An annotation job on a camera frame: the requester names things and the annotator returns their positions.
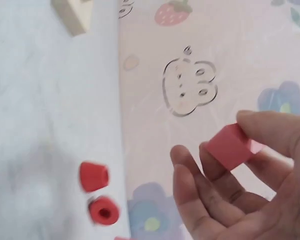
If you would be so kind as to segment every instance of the flower print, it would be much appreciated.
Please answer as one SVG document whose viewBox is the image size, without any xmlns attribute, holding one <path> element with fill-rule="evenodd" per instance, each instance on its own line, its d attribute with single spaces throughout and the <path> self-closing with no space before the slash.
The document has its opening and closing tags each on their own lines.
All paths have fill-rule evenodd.
<svg viewBox="0 0 300 240">
<path fill-rule="evenodd" d="M 288 0 L 288 2 L 294 5 L 300 5 L 300 0 Z"/>
<path fill-rule="evenodd" d="M 156 182 L 139 186 L 128 201 L 130 229 L 136 240 L 183 240 L 182 220 L 172 196 Z"/>
<path fill-rule="evenodd" d="M 260 111 L 300 115 L 300 87 L 293 81 L 283 82 L 278 89 L 267 88 L 258 98 Z"/>
</svg>

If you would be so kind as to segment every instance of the toy block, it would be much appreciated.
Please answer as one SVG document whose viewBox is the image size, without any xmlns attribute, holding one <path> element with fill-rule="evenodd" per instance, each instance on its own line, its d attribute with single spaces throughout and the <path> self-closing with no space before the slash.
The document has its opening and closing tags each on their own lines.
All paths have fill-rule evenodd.
<svg viewBox="0 0 300 240">
<path fill-rule="evenodd" d="M 263 145 L 249 139 L 237 123 L 222 128 L 205 145 L 205 149 L 229 171 L 248 161 L 262 148 Z"/>
<path fill-rule="evenodd" d="M 51 0 L 51 4 L 73 36 L 90 29 L 93 0 Z"/>
<path fill-rule="evenodd" d="M 119 208 L 108 197 L 101 196 L 89 204 L 92 221 L 100 225 L 112 225 L 119 219 Z"/>
<path fill-rule="evenodd" d="M 83 162 L 79 168 L 82 188 L 87 193 L 102 189 L 109 184 L 109 173 L 105 165 Z"/>
</svg>

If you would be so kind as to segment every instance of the wooden block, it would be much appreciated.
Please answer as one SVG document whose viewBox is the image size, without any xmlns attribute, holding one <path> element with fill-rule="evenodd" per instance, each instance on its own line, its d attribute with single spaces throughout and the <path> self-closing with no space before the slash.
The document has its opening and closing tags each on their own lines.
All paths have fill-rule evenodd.
<svg viewBox="0 0 300 240">
<path fill-rule="evenodd" d="M 90 29 L 93 0 L 51 0 L 51 4 L 73 36 Z"/>
</svg>

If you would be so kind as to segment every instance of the cartoon bear print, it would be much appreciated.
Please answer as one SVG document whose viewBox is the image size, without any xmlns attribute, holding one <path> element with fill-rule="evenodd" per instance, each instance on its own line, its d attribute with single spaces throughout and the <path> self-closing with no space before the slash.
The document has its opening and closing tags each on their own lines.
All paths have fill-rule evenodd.
<svg viewBox="0 0 300 240">
<path fill-rule="evenodd" d="M 122 4 L 119 10 L 119 19 L 122 19 L 123 17 L 131 13 L 132 9 L 134 8 L 134 3 L 135 2 L 131 0 L 122 0 Z"/>
<path fill-rule="evenodd" d="M 191 114 L 199 106 L 211 103 L 218 94 L 212 83 L 216 67 L 209 61 L 192 62 L 191 47 L 184 49 L 185 57 L 170 61 L 163 72 L 162 90 L 168 109 L 177 117 Z"/>
</svg>

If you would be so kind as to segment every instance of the red toy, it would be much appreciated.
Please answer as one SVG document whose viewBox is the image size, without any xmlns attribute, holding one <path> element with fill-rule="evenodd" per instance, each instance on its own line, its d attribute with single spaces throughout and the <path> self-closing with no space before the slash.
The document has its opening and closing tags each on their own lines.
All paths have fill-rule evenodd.
<svg viewBox="0 0 300 240">
<path fill-rule="evenodd" d="M 105 196 L 101 196 L 90 203 L 89 212 L 93 222 L 96 224 L 112 225 L 119 219 L 117 205 Z"/>
<path fill-rule="evenodd" d="M 205 149 L 229 171 L 248 161 L 262 148 L 263 145 L 249 139 L 237 123 L 222 128 L 205 145 Z"/>
<path fill-rule="evenodd" d="M 87 193 L 102 189 L 109 183 L 108 169 L 104 165 L 83 162 L 80 165 L 79 175 L 82 188 Z"/>
</svg>

